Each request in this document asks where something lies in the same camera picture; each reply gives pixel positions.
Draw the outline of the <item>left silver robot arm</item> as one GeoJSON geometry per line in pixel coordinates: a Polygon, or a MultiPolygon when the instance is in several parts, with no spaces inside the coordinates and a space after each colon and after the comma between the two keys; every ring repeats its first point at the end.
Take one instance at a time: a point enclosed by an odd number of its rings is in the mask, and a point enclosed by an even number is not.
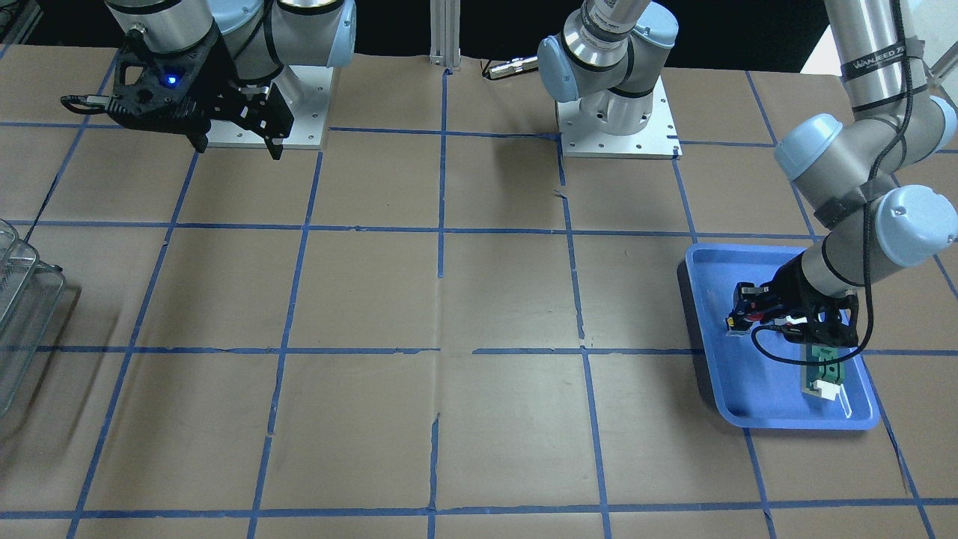
{"type": "MultiPolygon", "coordinates": [[[[730,335],[852,348],[871,338],[872,320],[858,335],[858,308],[873,309],[872,287],[954,241],[952,203],[924,186],[897,188],[891,175],[942,149],[956,110],[928,89],[906,2],[828,1],[826,13],[853,122],[817,114],[780,140],[775,159],[829,232],[766,283],[739,284],[724,324],[730,335]]],[[[541,81],[601,132],[639,133],[678,30],[653,1],[585,1],[538,45],[541,81]]]]}

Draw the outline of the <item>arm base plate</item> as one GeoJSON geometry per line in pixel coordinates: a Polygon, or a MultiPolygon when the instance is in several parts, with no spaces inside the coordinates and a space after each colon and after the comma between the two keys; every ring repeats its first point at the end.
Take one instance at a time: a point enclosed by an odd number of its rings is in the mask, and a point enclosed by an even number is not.
{"type": "Polygon", "coordinates": [[[606,90],[556,103],[555,116],[568,157],[673,159],[683,154],[662,78],[640,98],[606,90]]]}
{"type": "Polygon", "coordinates": [[[264,149],[266,142],[258,130],[273,130],[274,120],[268,113],[284,112],[278,105],[278,97],[284,97],[287,110],[292,115],[292,124],[285,130],[284,138],[273,137],[271,141],[282,144],[284,149],[321,150],[326,134],[326,119],[332,101],[332,89],[338,76],[338,68],[325,66],[293,65],[272,82],[271,88],[244,88],[249,105],[242,109],[242,125],[231,121],[213,120],[207,133],[208,146],[235,147],[236,149],[264,149]]]}

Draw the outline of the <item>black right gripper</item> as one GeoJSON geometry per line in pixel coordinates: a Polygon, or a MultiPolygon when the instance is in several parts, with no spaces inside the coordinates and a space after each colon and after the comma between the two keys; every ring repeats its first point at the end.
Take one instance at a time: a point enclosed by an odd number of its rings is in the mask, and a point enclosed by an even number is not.
{"type": "Polygon", "coordinates": [[[275,83],[241,86],[219,28],[212,26],[181,52],[148,48],[147,29],[126,32],[106,114],[143,132],[184,135],[198,153],[209,146],[213,121],[228,121],[256,133],[273,160],[284,152],[294,116],[275,83]]]}

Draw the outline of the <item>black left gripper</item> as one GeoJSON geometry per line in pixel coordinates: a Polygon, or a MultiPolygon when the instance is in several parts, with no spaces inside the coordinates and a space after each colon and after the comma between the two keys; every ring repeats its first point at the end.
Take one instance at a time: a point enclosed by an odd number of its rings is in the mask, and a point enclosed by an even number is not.
{"type": "Polygon", "coordinates": [[[804,315],[808,323],[776,330],[794,344],[851,348],[858,346],[858,296],[843,293],[841,296],[826,296],[812,287],[801,271],[800,263],[789,262],[780,267],[773,279],[763,285],[751,282],[736,283],[733,289],[733,304],[742,299],[756,299],[776,303],[794,317],[804,315]]]}

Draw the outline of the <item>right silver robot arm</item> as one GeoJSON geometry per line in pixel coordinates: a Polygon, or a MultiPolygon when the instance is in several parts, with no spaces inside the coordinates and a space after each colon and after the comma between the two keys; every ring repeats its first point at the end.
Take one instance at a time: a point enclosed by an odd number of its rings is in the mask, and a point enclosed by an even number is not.
{"type": "Polygon", "coordinates": [[[259,136],[273,159],[307,93],[294,66],[347,66],[353,1],[109,1],[124,32],[111,95],[113,122],[186,137],[199,153],[213,122],[259,136]]]}

